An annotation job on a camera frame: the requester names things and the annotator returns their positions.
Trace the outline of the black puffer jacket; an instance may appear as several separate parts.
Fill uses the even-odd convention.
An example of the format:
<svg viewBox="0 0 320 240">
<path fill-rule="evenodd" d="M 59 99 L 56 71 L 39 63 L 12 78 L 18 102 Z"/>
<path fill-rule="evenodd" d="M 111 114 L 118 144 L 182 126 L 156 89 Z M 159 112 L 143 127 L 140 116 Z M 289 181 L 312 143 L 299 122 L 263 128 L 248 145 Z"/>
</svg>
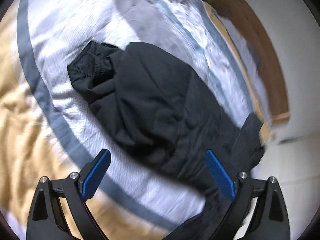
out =
<svg viewBox="0 0 320 240">
<path fill-rule="evenodd" d="M 205 161 L 212 150 L 237 171 L 264 155 L 261 121 L 237 127 L 191 66 L 153 44 L 89 42 L 67 67 L 73 88 L 106 133 L 134 159 L 205 195 L 203 211 L 168 239 L 210 239 L 229 202 Z"/>
</svg>

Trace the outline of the striped bed duvet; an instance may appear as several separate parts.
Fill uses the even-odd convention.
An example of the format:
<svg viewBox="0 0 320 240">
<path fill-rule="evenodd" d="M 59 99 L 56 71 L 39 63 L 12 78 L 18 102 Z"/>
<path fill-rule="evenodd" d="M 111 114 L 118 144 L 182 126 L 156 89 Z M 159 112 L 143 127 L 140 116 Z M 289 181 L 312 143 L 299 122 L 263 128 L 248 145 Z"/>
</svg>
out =
<svg viewBox="0 0 320 240">
<path fill-rule="evenodd" d="M 245 40 L 201 0 L 13 0 L 1 20 L 1 211 L 25 238 L 40 176 L 111 165 L 110 239 L 210 239 L 229 208 L 207 150 L 238 171 L 268 134 Z"/>
</svg>

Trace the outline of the wooden headboard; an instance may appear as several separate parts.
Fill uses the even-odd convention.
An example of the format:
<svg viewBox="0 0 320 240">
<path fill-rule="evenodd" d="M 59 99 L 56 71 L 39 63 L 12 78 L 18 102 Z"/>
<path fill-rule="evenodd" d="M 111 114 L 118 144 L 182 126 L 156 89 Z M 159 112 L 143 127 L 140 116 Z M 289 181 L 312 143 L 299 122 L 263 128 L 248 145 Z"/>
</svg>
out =
<svg viewBox="0 0 320 240">
<path fill-rule="evenodd" d="M 258 60 L 258 74 L 266 89 L 272 124 L 287 123 L 291 115 L 283 71 L 259 17 L 245 0 L 210 0 L 209 4 L 218 15 L 232 22 L 253 50 Z"/>
</svg>

